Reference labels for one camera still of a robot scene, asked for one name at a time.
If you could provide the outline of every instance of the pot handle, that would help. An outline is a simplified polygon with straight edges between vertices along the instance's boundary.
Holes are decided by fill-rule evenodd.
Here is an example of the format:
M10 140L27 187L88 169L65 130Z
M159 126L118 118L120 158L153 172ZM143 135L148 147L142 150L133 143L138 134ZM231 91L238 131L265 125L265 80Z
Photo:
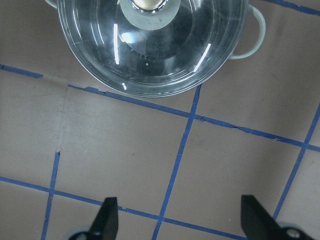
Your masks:
M55 9L58 8L58 6L57 6L57 1L55 1L55 0L45 0L45 2L46 2L47 4L49 4L51 7L55 8Z
M255 43L255 45L253 46L253 48L241 55L234 55L233 53L229 56L229 59L234 60L234 59L244 59L246 57L251 56L252 54L254 54L261 46L262 42L264 41L265 35L266 35L266 21L264 16L262 15L262 13L256 9L254 6L252 5L248 5L248 12L253 14L253 16L255 17L255 19L258 21L259 23L259 36L258 39Z

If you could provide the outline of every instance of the lid knob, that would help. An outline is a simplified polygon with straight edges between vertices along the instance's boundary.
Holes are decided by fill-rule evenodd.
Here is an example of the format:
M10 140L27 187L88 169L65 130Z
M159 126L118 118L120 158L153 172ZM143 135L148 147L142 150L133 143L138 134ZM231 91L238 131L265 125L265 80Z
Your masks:
M165 4L167 0L132 0L134 5L145 11L155 10Z

